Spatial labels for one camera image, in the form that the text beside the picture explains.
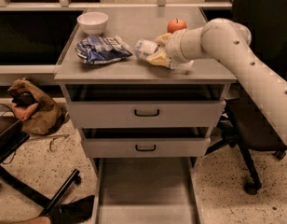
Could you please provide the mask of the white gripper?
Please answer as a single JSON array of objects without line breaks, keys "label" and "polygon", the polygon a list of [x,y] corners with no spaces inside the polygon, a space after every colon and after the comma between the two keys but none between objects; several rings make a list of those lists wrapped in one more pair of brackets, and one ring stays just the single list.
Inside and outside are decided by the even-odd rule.
[{"label": "white gripper", "polygon": [[171,59],[176,63],[188,63],[189,60],[183,55],[181,41],[186,29],[175,31],[173,34],[166,33],[155,38],[155,42],[160,46],[157,52],[146,57],[146,60],[155,66],[169,67]]}]

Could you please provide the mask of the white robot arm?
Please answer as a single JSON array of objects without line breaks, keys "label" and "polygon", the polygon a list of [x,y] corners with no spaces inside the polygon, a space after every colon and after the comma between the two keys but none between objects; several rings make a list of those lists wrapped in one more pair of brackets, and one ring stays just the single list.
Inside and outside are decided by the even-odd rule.
[{"label": "white robot arm", "polygon": [[178,65],[211,57],[239,81],[287,145],[287,81],[251,51],[251,33],[236,22],[214,19],[204,26],[157,38],[159,51],[147,57],[154,65]]}]

